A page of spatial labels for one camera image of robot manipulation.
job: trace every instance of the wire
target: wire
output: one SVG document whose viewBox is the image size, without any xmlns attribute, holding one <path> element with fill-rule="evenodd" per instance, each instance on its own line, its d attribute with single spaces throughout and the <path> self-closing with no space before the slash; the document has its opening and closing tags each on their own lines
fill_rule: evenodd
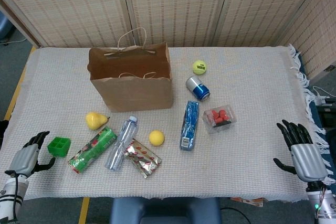
<svg viewBox="0 0 336 224">
<path fill-rule="evenodd" d="M 16 206 L 16 197 L 17 197 L 17 187 L 18 187 L 18 175 L 15 174 L 15 195 L 14 195 L 14 202 L 13 202 L 13 218 L 14 220 L 16 220 L 16 210 L 15 210 L 15 206 Z"/>
<path fill-rule="evenodd" d="M 316 215 L 315 215 L 315 223 L 319 223 L 319 211 L 320 211 L 320 208 L 322 206 L 322 202 L 324 200 L 324 195 L 326 193 L 326 190 L 327 188 L 325 187 L 325 185 L 323 185 L 321 187 L 321 190 L 320 190 L 320 203 L 319 203 L 319 207 L 316 209 Z"/>
<path fill-rule="evenodd" d="M 243 214 L 243 213 L 242 213 L 241 211 L 239 211 L 238 209 L 236 209 L 236 208 L 232 208 L 232 207 L 222 207 L 222 208 L 221 208 L 221 211 L 224 210 L 224 209 L 230 209 L 230 210 L 239 212 L 241 215 L 244 216 L 244 218 L 248 221 L 248 223 L 251 224 L 250 220 L 246 217 L 246 215 Z"/>
<path fill-rule="evenodd" d="M 19 42 L 23 42 L 27 39 L 23 39 L 23 40 L 19 40 L 19 41 L 10 41 L 10 42 L 5 42 L 5 43 L 0 43 L 0 45 L 6 45 L 6 44 L 10 44 L 10 43 L 19 43 Z"/>
<path fill-rule="evenodd" d="M 318 96 L 320 96 L 320 93 L 319 93 L 316 89 L 320 89 L 320 90 L 322 90 L 324 93 L 330 95 L 331 97 L 336 97 L 336 95 L 333 95 L 333 94 L 327 92 L 327 91 L 324 90 L 323 88 L 320 88 L 320 87 L 317 87 L 317 86 L 313 86 L 313 90 L 316 92 L 316 94 L 317 94 Z"/>
</svg>

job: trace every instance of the robot finger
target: robot finger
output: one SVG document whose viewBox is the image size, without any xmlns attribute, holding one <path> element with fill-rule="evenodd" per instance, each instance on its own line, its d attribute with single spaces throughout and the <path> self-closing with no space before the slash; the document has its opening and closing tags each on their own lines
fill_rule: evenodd
<svg viewBox="0 0 336 224">
<path fill-rule="evenodd" d="M 302 130 L 299 127 L 297 127 L 294 123 L 290 123 L 290 125 L 295 129 L 300 144 L 307 144 L 306 138 L 303 135 Z"/>
<path fill-rule="evenodd" d="M 25 143 L 25 145 L 22 147 L 22 149 L 25 148 L 25 147 L 27 147 L 28 144 L 29 144 L 29 142 Z"/>
<path fill-rule="evenodd" d="M 297 136 L 293 126 L 290 125 L 290 123 L 287 122 L 286 120 L 283 120 L 282 122 L 287 127 L 288 133 L 290 135 L 290 138 L 292 139 L 293 144 L 300 144 L 300 142 L 298 140 L 298 136 Z"/>
<path fill-rule="evenodd" d="M 302 124 L 298 124 L 298 126 L 299 126 L 299 128 L 301 129 L 301 131 L 302 131 L 302 133 L 303 133 L 303 135 L 304 135 L 304 138 L 306 139 L 306 142 L 307 142 L 308 144 L 312 144 L 313 141 L 312 141 L 312 139 L 311 139 L 311 137 L 310 137 L 310 135 L 309 135 L 309 132 L 308 132 L 308 130 L 306 129 L 306 127 L 304 127 Z"/>
<path fill-rule="evenodd" d="M 296 174 L 296 170 L 293 166 L 289 165 L 284 165 L 279 159 L 273 158 L 274 163 L 281 169 L 284 170 L 285 172 L 293 173 L 294 175 Z"/>
<path fill-rule="evenodd" d="M 285 142 L 286 142 L 286 144 L 287 144 L 287 147 L 288 147 L 289 150 L 290 150 L 290 147 L 291 147 L 294 143 L 293 143 L 292 139 L 290 138 L 290 135 L 289 135 L 288 131 L 287 131 L 286 128 L 285 128 L 282 124 L 280 124 L 280 123 L 277 123 L 277 126 L 278 126 L 278 128 L 281 130 L 281 132 L 282 132 L 282 134 L 283 134 L 283 137 L 284 137 L 284 139 L 285 139 Z"/>
<path fill-rule="evenodd" d="M 53 157 L 49 161 L 49 164 L 47 164 L 47 165 L 39 165 L 38 163 L 36 163 L 35 168 L 34 168 L 34 172 L 40 172 L 41 170 L 49 170 L 54 165 L 55 160 L 56 159 Z"/>
<path fill-rule="evenodd" d="M 41 146 L 44 142 L 44 138 L 46 137 L 46 135 L 48 135 L 50 133 L 50 131 L 44 131 L 38 134 L 38 138 L 35 141 L 35 144 L 38 145 L 38 148 L 41 149 Z"/>
<path fill-rule="evenodd" d="M 36 138 L 36 137 L 37 137 L 37 136 L 33 136 L 33 137 L 29 140 L 27 146 L 28 146 L 28 145 L 32 145 L 33 142 L 35 141 L 35 138 Z"/>
</svg>

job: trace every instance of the yellow table edge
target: yellow table edge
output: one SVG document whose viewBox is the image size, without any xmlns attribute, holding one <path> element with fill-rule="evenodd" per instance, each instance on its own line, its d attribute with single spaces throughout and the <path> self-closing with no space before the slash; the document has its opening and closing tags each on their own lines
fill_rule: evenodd
<svg viewBox="0 0 336 224">
<path fill-rule="evenodd" d="M 32 47 L 30 53 L 29 53 L 29 57 L 32 55 L 32 53 L 36 50 L 35 47 Z M 16 100 L 17 100 L 17 97 L 19 96 L 19 93 L 20 93 L 20 89 L 21 89 L 21 84 L 23 82 L 23 79 L 25 77 L 25 72 L 26 72 L 26 66 L 25 68 L 23 69 L 22 71 L 22 74 L 21 74 L 21 77 L 19 79 L 19 82 L 16 86 L 16 89 L 14 91 L 14 94 L 12 96 L 12 100 L 10 101 L 10 104 L 8 106 L 8 109 L 7 109 L 7 112 L 6 112 L 6 115 L 5 115 L 5 120 L 9 120 L 11 117 L 11 114 L 14 110 L 14 107 L 15 107 L 15 103 L 16 103 Z M 78 224 L 85 224 L 85 221 L 86 221 L 86 215 L 88 213 L 88 209 L 89 209 L 89 201 L 90 201 L 90 198 L 89 197 L 83 197 L 83 202 L 82 202 L 82 207 L 81 207 L 81 210 L 80 210 L 80 215 L 79 215 L 79 221 L 78 221 Z"/>
</svg>

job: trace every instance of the chocolate bar wrapper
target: chocolate bar wrapper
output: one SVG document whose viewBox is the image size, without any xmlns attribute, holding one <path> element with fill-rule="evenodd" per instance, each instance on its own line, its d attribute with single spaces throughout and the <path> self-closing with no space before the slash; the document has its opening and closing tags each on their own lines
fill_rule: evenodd
<svg viewBox="0 0 336 224">
<path fill-rule="evenodd" d="M 124 156 L 133 163 L 145 178 L 151 175 L 162 161 L 135 139 L 132 140 L 131 144 L 124 151 Z"/>
</svg>

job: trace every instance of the gray carpet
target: gray carpet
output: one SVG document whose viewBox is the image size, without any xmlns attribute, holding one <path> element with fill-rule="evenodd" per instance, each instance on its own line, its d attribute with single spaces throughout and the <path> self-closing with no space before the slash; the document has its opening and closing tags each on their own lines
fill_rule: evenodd
<svg viewBox="0 0 336 224">
<path fill-rule="evenodd" d="M 9 41 L 24 38 L 18 30 L 14 29 Z M 31 43 L 28 40 L 8 44 L 8 46 L 0 45 L 0 120 L 5 117 L 30 50 Z"/>
<path fill-rule="evenodd" d="M 72 224 L 78 223 L 82 198 L 43 198 L 24 202 L 18 215 L 22 224 Z M 314 223 L 308 201 L 284 203 L 270 201 L 259 208 L 228 198 L 220 200 L 221 207 L 232 207 L 243 212 L 252 224 Z M 87 223 L 109 223 L 111 198 L 90 198 Z M 244 217 L 233 210 L 222 210 L 223 224 L 248 224 Z"/>
<path fill-rule="evenodd" d="M 21 40 L 23 36 L 16 30 L 10 40 Z M 28 41 L 0 45 L 0 119 L 7 111 L 25 66 L 31 49 Z M 333 78 L 328 81 L 326 88 L 331 90 L 335 86 Z M 43 198 L 26 200 L 18 214 L 22 224 L 73 224 L 78 223 L 82 198 Z M 223 198 L 220 200 L 222 207 L 233 207 L 242 211 L 252 224 L 282 224 L 282 223 L 313 223 L 313 213 L 308 201 L 284 203 L 272 201 L 258 208 L 248 204 L 231 201 Z M 111 198 L 91 198 L 87 215 L 87 223 L 108 223 L 112 207 Z M 225 224 L 248 223 L 238 212 L 232 210 L 222 211 L 222 221 Z"/>
</svg>

